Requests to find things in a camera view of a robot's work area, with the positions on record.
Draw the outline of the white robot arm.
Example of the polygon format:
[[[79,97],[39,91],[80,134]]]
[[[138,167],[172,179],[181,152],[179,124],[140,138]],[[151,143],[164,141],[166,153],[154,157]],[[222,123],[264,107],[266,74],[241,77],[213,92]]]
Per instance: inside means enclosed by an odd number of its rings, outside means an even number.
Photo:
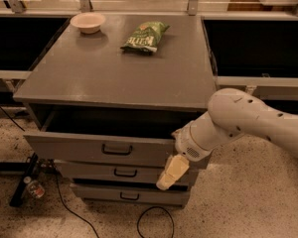
[[[176,154],[168,158],[156,186],[169,189],[191,162],[245,134],[271,142],[298,158],[298,115],[276,110],[244,91],[225,88],[211,96],[207,112],[173,133]]]

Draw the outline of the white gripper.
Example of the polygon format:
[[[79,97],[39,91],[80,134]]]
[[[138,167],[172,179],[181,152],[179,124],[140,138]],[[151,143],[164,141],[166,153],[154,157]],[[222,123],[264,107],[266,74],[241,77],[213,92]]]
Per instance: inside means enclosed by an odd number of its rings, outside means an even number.
[[[219,144],[218,130],[213,123],[190,122],[171,135],[179,154],[168,158],[165,169],[156,182],[161,190],[169,189],[189,169],[190,162],[198,162],[207,157]]]

